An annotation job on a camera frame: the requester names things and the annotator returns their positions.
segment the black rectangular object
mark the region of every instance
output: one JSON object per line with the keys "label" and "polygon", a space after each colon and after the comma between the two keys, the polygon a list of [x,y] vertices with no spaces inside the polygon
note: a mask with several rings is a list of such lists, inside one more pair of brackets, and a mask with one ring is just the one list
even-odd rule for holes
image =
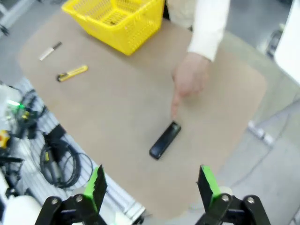
{"label": "black rectangular object", "polygon": [[152,146],[149,151],[150,155],[155,159],[159,159],[180,131],[181,126],[173,121]]}

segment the brown table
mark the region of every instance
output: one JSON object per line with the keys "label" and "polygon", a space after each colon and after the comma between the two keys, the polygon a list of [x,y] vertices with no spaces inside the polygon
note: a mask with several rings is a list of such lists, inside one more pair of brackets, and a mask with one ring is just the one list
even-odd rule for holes
{"label": "brown table", "polygon": [[[159,161],[149,149],[171,122],[171,70],[191,33],[164,21],[131,57],[89,36],[58,13],[24,46],[20,65],[63,127],[105,171],[157,217],[180,214],[199,198],[200,164],[216,173],[237,145],[266,91],[262,75],[221,46],[205,91],[186,99],[182,131]],[[39,55],[63,44],[43,62]],[[83,64],[68,81],[58,73]]]}

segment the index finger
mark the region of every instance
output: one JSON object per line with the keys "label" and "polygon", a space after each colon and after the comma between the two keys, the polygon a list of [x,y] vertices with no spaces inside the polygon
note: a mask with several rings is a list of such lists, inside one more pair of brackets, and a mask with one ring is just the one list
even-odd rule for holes
{"label": "index finger", "polygon": [[172,120],[176,119],[176,117],[177,117],[177,111],[178,111],[178,107],[179,107],[180,102],[181,102],[181,96],[175,90],[174,91],[174,95],[173,95],[172,104],[171,104],[171,116],[172,116]]}

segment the plastic basket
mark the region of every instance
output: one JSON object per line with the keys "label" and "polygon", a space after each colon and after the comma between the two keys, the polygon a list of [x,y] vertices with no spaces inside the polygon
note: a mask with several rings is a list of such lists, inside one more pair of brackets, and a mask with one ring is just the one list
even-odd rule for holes
{"label": "plastic basket", "polygon": [[165,0],[69,0],[62,10],[87,33],[131,55],[161,27]]}

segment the screw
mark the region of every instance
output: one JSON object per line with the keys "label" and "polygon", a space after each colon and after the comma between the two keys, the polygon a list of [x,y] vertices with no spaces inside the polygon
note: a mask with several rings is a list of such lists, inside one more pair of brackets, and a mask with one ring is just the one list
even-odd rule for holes
{"label": "screw", "polygon": [[253,204],[253,203],[254,203],[254,199],[253,199],[252,197],[249,197],[249,198],[247,199],[247,201],[248,201],[250,204]]}
{"label": "screw", "polygon": [[52,205],[55,205],[57,202],[58,202],[58,200],[56,198],[54,198],[51,203],[52,203]]}
{"label": "screw", "polygon": [[79,203],[83,200],[83,197],[81,195],[79,195],[77,198],[76,198],[76,201]]}
{"label": "screw", "polygon": [[224,202],[227,202],[227,201],[229,201],[229,197],[226,196],[226,195],[223,195],[223,196],[222,196],[222,200],[223,200]]}

